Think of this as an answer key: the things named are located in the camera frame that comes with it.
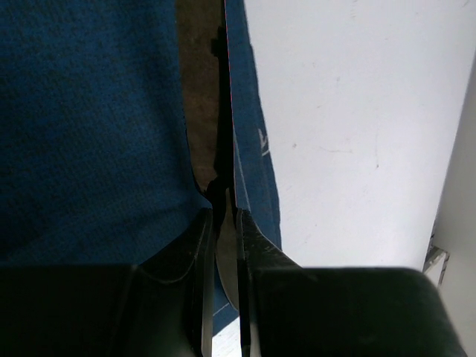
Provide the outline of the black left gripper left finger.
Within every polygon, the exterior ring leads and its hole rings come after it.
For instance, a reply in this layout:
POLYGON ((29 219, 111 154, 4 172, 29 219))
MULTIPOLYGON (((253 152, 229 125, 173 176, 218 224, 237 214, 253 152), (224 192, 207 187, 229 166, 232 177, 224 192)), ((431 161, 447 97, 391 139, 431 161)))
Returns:
POLYGON ((210 356, 213 214, 141 265, 1 270, 3 356, 210 356))

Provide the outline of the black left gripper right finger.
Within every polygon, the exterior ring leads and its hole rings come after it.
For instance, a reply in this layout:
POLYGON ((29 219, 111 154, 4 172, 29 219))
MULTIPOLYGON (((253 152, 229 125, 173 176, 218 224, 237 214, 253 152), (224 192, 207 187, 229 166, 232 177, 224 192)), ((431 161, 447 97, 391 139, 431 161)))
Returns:
POLYGON ((463 356, 433 283, 409 268, 303 268, 237 212, 244 356, 463 356))

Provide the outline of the black table knife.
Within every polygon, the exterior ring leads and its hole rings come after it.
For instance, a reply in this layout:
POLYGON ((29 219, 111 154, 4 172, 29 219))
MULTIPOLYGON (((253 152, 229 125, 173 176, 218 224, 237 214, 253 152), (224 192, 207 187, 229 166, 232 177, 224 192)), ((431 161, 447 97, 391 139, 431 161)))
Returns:
POLYGON ((213 205, 213 222, 217 237, 215 257, 219 282, 229 304, 238 310, 234 137, 228 41, 223 26, 218 27, 216 38, 211 41, 211 52, 218 60, 219 114, 213 162, 216 178, 209 183, 206 194, 213 205))

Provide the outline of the blue cloth placemat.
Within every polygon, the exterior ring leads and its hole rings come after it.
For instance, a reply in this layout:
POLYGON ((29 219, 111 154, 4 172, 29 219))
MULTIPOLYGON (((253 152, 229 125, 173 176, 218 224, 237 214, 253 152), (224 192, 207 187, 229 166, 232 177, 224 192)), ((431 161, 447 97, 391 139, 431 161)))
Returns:
POLYGON ((1 265, 142 263, 206 201, 173 1, 1 3, 1 265))

